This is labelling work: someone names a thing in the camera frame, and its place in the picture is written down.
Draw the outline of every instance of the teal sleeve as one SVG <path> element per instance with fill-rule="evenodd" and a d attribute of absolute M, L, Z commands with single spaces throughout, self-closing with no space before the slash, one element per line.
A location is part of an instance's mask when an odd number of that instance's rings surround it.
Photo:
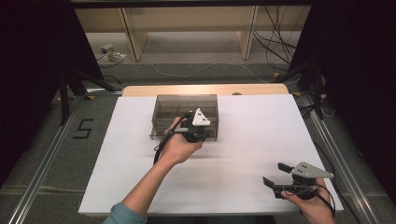
<path fill-rule="evenodd" d="M 116 203 L 104 224 L 145 224 L 147 218 L 139 216 L 136 212 L 126 207 L 123 203 Z"/>

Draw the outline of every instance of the person's hand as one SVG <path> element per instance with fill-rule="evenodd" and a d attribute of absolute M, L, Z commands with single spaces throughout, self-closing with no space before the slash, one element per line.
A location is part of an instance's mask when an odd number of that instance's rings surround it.
<path fill-rule="evenodd" d="M 171 124 L 172 128 L 179 117 L 175 118 L 174 122 Z M 162 155 L 159 161 L 170 162 L 172 165 L 182 163 L 186 161 L 192 153 L 202 147 L 203 142 L 189 143 L 181 133 L 175 133 L 163 147 Z"/>
<path fill-rule="evenodd" d="M 317 178 L 317 184 L 326 187 L 324 180 L 322 178 Z M 311 224 L 328 224 L 335 223 L 332 217 L 332 211 L 330 208 L 318 197 L 314 197 L 310 200 L 303 200 L 292 195 L 291 192 L 282 191 L 282 196 L 300 207 L 308 222 Z M 330 202 L 330 194 L 326 189 L 319 187 L 318 194 L 320 194 L 327 202 Z"/>

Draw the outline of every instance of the tape mark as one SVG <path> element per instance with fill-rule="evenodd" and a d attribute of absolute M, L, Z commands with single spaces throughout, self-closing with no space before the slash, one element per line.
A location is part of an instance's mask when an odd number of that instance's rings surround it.
<path fill-rule="evenodd" d="M 86 131 L 87 134 L 85 136 L 75 136 L 75 137 L 73 137 L 73 139 L 88 139 L 90 137 L 92 128 L 82 128 L 82 124 L 85 121 L 93 121 L 93 119 L 82 119 L 81 122 L 79 123 L 77 131 Z"/>

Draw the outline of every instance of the forearm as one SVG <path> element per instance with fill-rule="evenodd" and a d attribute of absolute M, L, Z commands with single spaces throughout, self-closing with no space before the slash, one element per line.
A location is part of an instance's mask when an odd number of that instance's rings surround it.
<path fill-rule="evenodd" d="M 159 160 L 122 200 L 122 203 L 141 217 L 145 217 L 158 188 L 173 166 L 171 162 Z"/>

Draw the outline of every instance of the black curtain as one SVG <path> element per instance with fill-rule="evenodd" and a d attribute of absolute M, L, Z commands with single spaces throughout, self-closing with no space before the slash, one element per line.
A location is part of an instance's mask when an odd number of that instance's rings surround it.
<path fill-rule="evenodd" d="M 0 3 L 0 185 L 48 113 L 61 71 L 75 66 L 103 79 L 74 9 L 36 2 Z"/>

